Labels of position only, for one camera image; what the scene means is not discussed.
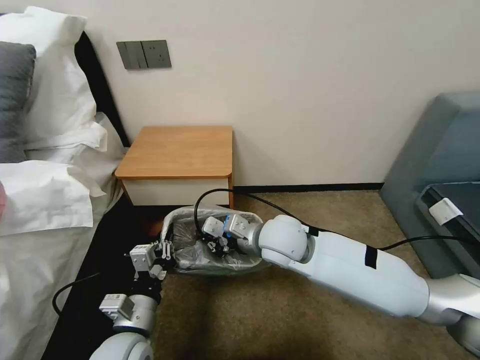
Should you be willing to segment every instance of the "white bedsheet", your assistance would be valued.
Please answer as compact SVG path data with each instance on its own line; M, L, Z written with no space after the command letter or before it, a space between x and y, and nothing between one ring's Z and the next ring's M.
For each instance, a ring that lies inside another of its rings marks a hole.
M125 150L110 121L107 145L99 152L85 145L28 151L30 160L69 163L82 168L106 196L91 198L93 227L75 227L0 236L0 360L39 360L57 323L52 297L72 282L105 212L121 195L112 175ZM58 298L63 307L68 296Z

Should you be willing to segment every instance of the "gray switch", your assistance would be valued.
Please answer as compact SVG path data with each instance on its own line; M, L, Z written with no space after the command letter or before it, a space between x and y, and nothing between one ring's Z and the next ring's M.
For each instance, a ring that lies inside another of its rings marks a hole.
M127 70L146 69L147 61L140 41L117 42L123 66Z
M172 67L167 40L142 41L141 46L149 69Z

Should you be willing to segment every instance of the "bed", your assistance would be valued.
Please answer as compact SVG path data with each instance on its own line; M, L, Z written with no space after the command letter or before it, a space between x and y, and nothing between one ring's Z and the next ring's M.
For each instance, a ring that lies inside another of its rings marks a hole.
M129 141L102 67L84 32L75 45L74 54L96 103L94 122L105 131L102 143L98 145L102 149L100 151L86 143L40 146L27 149L25 154L28 161L21 164L75 169L81 172L84 181L91 182L92 187L101 189L104 194L93 196L90 189L91 226L60 226L0 236L0 359L40 359L44 352L44 358L50 358L46 355L46 348L58 320L51 304L54 293L77 277L91 274L94 268L111 268L112 262L105 258L105 251L116 245L115 240L118 240L115 248L121 251L122 236L130 241L131 232L137 230L132 225L128 230L115 226L125 222L125 216L130 216L128 210L131 206L124 198L121 199L121 188L113 176ZM112 238L109 234L116 234L116 237ZM65 291L59 296L57 303L60 308L64 307L68 294ZM98 296L88 300L96 302ZM76 304L78 299L69 296L65 311L69 302L77 310L82 310ZM62 322L71 324L68 314L64 316L62 313L57 324L60 333ZM57 345L50 346L50 354L54 353L52 349L59 350Z

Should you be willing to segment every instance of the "floor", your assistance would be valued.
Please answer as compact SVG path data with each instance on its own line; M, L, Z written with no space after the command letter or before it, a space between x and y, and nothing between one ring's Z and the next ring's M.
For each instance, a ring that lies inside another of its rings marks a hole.
M376 191L262 196L371 246L403 238ZM264 221L277 215L254 200L235 201ZM427 276L409 245L391 252ZM163 285L152 337L158 360L474 359L443 328L370 310L274 266L238 277L169 275Z

